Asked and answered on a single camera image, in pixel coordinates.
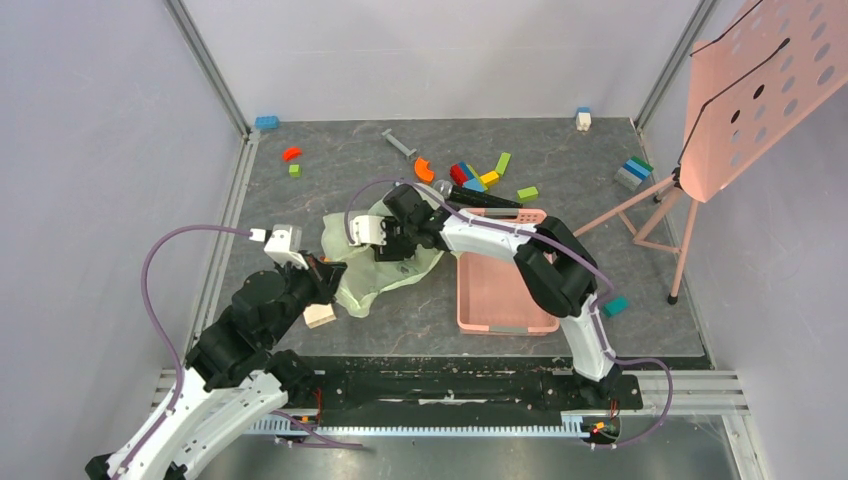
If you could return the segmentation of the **green avocado plastic bag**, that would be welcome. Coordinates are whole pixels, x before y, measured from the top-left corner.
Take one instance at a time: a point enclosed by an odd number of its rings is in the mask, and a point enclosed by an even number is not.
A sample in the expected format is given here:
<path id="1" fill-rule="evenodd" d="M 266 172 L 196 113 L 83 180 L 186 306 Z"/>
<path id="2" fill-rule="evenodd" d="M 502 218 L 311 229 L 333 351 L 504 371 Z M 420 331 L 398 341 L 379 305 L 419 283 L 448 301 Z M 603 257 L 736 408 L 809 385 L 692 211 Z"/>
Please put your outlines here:
<path id="1" fill-rule="evenodd" d="M 418 247 L 409 259 L 377 262 L 370 247 L 348 244 L 343 220 L 343 212 L 323 217 L 321 247 L 326 258 L 348 265 L 335 298 L 352 317 L 367 317 L 378 295 L 419 282 L 443 256 L 442 251 Z"/>

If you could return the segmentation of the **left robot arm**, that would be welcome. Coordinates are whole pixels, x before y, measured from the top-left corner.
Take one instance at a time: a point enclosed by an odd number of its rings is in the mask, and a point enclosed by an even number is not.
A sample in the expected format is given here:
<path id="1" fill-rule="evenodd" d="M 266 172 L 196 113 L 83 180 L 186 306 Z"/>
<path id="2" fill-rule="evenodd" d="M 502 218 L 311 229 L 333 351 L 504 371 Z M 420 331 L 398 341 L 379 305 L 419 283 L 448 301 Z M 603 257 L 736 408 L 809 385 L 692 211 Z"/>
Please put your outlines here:
<path id="1" fill-rule="evenodd" d="M 261 417 L 306 405 L 313 373 L 292 350 L 273 349 L 307 307 L 329 305 L 344 262 L 305 257 L 248 276 L 204 330 L 174 386 L 142 429 L 116 452 L 92 458 L 91 479 L 195 479 Z"/>

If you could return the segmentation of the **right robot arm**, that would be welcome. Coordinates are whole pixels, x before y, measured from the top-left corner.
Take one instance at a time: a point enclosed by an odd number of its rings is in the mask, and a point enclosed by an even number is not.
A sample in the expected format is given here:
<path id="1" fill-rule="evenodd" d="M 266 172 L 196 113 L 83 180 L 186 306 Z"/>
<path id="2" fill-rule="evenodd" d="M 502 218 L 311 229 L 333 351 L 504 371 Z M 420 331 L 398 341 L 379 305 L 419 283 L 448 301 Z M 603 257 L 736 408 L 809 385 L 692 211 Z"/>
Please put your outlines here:
<path id="1" fill-rule="evenodd" d="M 599 312 L 596 261 L 559 219 L 512 223 L 457 210 L 418 185 L 394 187 L 383 203 L 393 218 L 387 243 L 451 253 L 471 253 L 513 263 L 536 305 L 560 319 L 580 376 L 577 392 L 591 408 L 618 393 L 621 368 Z"/>

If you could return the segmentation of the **white large brick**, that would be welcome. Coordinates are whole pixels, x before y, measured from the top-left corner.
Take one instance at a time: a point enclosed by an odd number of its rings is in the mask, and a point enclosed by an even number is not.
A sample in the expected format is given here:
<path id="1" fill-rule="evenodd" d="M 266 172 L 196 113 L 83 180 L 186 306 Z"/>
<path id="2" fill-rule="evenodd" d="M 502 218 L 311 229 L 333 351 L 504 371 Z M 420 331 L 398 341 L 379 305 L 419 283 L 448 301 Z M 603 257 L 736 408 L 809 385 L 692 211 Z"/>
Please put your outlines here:
<path id="1" fill-rule="evenodd" d="M 314 329 L 336 320 L 334 307 L 331 304 L 312 304 L 304 310 L 303 317 L 309 329 Z"/>

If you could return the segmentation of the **black microphone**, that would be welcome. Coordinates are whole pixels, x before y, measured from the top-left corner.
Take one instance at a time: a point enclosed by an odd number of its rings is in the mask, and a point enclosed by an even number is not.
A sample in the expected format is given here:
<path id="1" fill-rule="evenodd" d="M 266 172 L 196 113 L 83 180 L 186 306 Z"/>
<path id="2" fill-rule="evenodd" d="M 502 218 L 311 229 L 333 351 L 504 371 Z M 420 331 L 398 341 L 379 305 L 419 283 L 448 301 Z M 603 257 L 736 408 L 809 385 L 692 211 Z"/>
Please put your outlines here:
<path id="1" fill-rule="evenodd" d="M 473 208 L 513 208 L 520 209 L 522 203 L 494 196 L 484 192 L 478 192 L 463 186 L 457 186 L 447 180 L 436 180 L 431 184 L 446 202 Z"/>

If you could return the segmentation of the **orange curved track piece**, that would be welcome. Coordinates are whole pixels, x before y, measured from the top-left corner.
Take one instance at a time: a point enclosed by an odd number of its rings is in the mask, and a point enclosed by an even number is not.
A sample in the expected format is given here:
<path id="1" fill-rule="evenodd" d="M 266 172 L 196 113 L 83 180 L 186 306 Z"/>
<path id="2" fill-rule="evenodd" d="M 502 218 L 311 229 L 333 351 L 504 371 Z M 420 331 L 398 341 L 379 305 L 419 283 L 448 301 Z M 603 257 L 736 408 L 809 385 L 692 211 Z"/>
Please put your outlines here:
<path id="1" fill-rule="evenodd" d="M 435 180 L 435 172 L 432 170 L 430 162 L 425 158 L 417 158 L 414 161 L 413 169 L 419 182 L 430 185 Z"/>

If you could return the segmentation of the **red blue brick stack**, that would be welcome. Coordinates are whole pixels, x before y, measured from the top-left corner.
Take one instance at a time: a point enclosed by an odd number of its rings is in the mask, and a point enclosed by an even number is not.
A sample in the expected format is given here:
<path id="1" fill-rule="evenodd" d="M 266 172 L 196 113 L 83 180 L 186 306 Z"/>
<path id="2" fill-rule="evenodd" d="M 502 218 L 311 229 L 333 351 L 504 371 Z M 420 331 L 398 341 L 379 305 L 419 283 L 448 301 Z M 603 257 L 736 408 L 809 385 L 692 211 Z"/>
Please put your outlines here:
<path id="1" fill-rule="evenodd" d="M 479 175 L 465 162 L 452 165 L 449 174 L 456 186 L 475 192 L 486 192 L 486 186 L 481 181 Z"/>

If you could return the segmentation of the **yellow small block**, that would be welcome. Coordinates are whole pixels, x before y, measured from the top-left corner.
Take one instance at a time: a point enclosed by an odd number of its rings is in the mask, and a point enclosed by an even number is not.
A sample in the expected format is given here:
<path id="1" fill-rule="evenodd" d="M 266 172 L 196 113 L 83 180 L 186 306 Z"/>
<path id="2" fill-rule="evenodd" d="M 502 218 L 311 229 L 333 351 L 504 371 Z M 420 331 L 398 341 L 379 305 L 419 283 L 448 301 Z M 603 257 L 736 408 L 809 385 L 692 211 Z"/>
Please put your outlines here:
<path id="1" fill-rule="evenodd" d="M 485 189 L 496 185 L 501 179 L 501 174 L 497 171 L 489 171 L 480 176 L 480 181 Z"/>

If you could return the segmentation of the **long green block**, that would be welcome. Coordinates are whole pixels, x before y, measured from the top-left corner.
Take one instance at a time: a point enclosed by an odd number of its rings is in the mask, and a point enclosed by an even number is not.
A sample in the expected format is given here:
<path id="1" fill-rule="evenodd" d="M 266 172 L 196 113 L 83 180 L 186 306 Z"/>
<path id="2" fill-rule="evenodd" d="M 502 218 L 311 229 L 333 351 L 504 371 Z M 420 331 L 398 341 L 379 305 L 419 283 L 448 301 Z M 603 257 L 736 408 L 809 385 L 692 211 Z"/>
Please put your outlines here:
<path id="1" fill-rule="evenodd" d="M 509 152 L 502 152 L 497 161 L 495 172 L 499 176 L 503 176 L 509 166 L 512 155 Z"/>

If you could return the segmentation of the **pink plastic basket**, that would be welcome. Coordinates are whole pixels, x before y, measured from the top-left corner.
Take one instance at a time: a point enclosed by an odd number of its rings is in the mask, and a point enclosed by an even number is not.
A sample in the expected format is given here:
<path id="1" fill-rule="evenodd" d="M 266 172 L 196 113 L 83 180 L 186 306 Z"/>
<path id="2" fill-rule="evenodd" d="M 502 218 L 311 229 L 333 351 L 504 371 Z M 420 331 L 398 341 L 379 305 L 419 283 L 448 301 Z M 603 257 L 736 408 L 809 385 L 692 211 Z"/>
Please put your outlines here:
<path id="1" fill-rule="evenodd" d="M 457 259 L 456 323 L 467 335 L 545 336 L 560 327 L 535 303 L 514 263 L 471 253 Z"/>

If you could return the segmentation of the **short green block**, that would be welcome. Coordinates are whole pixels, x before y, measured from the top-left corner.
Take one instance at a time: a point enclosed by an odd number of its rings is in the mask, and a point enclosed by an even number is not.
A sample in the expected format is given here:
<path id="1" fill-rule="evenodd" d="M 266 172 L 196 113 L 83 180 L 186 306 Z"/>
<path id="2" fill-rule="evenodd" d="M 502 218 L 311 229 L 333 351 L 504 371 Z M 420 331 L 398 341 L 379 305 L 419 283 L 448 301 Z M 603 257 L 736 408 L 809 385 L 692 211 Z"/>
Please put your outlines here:
<path id="1" fill-rule="evenodd" d="M 519 203 L 535 201 L 539 197 L 539 190 L 535 186 L 525 187 L 516 191 L 516 199 Z"/>

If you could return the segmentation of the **red arch block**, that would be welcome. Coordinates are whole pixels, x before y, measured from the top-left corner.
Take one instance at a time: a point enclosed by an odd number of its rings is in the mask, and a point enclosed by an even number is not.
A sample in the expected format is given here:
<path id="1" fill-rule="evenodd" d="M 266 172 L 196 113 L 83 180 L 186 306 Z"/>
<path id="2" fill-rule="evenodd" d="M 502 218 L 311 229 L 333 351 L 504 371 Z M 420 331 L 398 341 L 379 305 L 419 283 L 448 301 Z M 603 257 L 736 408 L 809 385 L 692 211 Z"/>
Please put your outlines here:
<path id="1" fill-rule="evenodd" d="M 296 146 L 289 147 L 283 151 L 281 158 L 284 162 L 290 162 L 302 155 L 302 149 Z"/>

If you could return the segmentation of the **white blue small brick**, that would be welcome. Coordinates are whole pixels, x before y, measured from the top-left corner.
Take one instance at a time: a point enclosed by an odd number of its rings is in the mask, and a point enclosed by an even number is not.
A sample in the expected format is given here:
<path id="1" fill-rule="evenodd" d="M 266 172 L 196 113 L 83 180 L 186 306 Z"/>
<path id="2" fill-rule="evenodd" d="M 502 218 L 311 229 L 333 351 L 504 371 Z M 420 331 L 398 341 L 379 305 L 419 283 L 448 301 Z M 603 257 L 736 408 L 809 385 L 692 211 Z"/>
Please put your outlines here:
<path id="1" fill-rule="evenodd" d="M 579 107 L 575 113 L 575 127 L 579 132 L 587 132 L 591 128 L 592 116 L 588 107 Z"/>

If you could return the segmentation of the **teal small block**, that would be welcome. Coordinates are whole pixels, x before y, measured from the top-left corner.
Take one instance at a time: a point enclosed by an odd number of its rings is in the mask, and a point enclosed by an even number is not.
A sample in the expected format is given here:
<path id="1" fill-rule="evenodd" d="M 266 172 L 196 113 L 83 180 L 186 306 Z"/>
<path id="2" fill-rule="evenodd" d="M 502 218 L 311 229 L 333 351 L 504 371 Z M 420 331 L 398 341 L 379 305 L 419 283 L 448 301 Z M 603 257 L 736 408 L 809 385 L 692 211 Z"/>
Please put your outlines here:
<path id="1" fill-rule="evenodd" d="M 629 306 L 629 301 L 625 297 L 619 296 L 605 303 L 601 311 L 606 317 L 611 318 L 624 312 Z"/>

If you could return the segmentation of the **grey blue green brick stack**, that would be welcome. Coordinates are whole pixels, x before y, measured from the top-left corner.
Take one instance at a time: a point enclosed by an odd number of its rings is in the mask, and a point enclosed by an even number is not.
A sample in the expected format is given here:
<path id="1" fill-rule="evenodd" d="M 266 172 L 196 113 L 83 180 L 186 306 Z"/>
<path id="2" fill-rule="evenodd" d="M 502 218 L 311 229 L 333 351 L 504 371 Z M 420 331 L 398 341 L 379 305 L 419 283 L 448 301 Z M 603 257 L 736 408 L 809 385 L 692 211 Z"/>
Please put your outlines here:
<path id="1" fill-rule="evenodd" d="M 614 181 L 635 191 L 648 177 L 654 168 L 637 156 L 631 156 L 616 172 Z"/>

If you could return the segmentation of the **pink music stand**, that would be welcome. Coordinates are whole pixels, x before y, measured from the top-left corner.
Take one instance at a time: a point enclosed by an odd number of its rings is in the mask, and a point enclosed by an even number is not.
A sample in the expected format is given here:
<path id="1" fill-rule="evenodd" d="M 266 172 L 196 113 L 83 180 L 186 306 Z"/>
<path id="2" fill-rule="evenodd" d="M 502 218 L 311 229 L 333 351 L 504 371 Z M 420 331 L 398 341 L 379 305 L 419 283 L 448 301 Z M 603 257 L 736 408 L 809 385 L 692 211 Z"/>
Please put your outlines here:
<path id="1" fill-rule="evenodd" d="M 578 229 L 619 217 L 633 243 L 670 252 L 678 301 L 697 210 L 847 81 L 847 4 L 746 1 L 714 39 L 694 44 L 678 165 Z"/>

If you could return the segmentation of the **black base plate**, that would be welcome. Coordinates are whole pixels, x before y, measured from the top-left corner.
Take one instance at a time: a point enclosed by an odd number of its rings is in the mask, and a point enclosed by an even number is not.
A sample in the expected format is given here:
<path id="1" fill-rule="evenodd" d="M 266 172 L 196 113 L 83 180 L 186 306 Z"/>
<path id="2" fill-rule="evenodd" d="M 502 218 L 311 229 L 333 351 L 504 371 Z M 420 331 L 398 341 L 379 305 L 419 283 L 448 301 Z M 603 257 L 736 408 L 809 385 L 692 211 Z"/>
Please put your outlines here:
<path id="1" fill-rule="evenodd" d="M 305 356 L 311 377 L 305 399 L 323 409 L 377 401 L 454 404 L 529 404 L 560 410 L 616 407 L 639 410 L 634 375 L 613 370 L 610 380 L 586 380 L 569 357 L 526 356 Z"/>

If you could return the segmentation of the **blue brick at wall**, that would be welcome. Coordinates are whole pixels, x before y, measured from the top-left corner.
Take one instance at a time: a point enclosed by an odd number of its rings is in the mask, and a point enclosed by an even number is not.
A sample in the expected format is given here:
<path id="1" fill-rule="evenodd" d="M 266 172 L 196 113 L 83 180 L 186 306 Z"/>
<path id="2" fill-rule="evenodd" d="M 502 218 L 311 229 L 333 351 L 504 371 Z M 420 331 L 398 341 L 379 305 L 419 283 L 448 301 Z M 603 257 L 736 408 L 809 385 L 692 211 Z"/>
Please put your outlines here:
<path id="1" fill-rule="evenodd" d="M 275 115 L 258 116 L 254 121 L 254 127 L 260 131 L 277 129 L 279 124 L 280 120 Z"/>

